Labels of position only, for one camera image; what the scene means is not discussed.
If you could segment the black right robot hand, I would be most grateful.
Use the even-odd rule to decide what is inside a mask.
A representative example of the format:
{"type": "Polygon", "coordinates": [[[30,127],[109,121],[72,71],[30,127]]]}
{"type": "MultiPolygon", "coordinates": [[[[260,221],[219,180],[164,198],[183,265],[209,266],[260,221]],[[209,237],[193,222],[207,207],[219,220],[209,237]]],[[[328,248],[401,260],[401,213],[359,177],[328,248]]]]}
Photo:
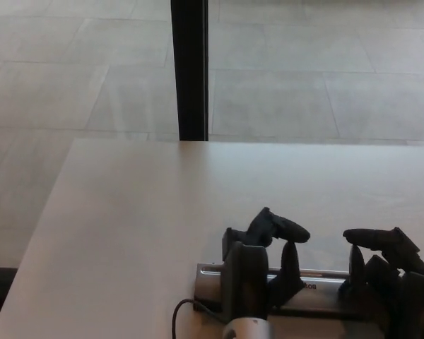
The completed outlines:
{"type": "Polygon", "coordinates": [[[349,229],[349,275],[338,290],[385,338],[424,338],[424,261],[398,227],[349,229]]]}

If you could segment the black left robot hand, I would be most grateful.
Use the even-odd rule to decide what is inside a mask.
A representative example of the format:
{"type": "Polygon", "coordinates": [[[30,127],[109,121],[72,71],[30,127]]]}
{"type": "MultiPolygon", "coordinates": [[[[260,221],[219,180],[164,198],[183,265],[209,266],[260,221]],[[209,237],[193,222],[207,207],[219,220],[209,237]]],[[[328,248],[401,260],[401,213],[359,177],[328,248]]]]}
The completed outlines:
{"type": "Polygon", "coordinates": [[[264,207],[246,231],[227,228],[222,238],[223,269],[220,294],[227,322],[253,317],[266,320],[273,308],[283,306],[305,288],[300,278],[297,243],[310,233],[287,218],[264,207]],[[281,267],[271,280],[266,248],[273,239],[284,239],[281,267]]]}

